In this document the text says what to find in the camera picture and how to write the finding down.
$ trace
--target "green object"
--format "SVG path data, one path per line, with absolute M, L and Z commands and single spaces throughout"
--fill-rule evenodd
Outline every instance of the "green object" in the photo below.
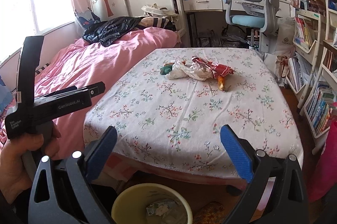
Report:
M 172 68 L 173 68 L 173 64 L 171 65 L 165 65 L 164 67 L 160 68 L 160 74 L 162 76 L 165 76 L 167 75 L 169 72 L 172 71 Z

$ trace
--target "window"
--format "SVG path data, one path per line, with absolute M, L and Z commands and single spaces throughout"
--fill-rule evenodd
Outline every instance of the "window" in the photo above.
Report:
M 74 18 L 70 0 L 0 0 L 0 63 L 26 36 L 45 34 Z

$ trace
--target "blue seat cushion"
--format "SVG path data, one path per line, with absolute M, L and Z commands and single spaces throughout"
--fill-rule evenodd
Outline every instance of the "blue seat cushion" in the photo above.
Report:
M 265 25 L 264 17 L 235 15 L 230 16 L 230 20 L 233 24 L 250 28 L 263 28 L 263 26 Z

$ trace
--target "floral tablecloth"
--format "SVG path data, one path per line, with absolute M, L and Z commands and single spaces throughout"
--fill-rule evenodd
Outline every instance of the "floral tablecloth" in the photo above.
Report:
M 230 66 L 224 92 L 217 81 L 167 80 L 160 68 L 192 56 Z M 275 157 L 303 149 L 289 107 L 271 73 L 253 50 L 156 49 L 126 73 L 87 113 L 85 143 L 115 126 L 114 153 L 173 171 L 218 178 L 238 175 L 220 141 L 229 124 L 255 149 Z

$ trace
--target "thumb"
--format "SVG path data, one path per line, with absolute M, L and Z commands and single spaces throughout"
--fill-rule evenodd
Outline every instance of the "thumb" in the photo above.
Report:
M 31 135 L 24 133 L 17 139 L 12 139 L 7 141 L 6 150 L 7 153 L 12 156 L 22 156 L 27 150 L 36 151 L 38 148 L 41 148 L 43 145 L 43 135 Z

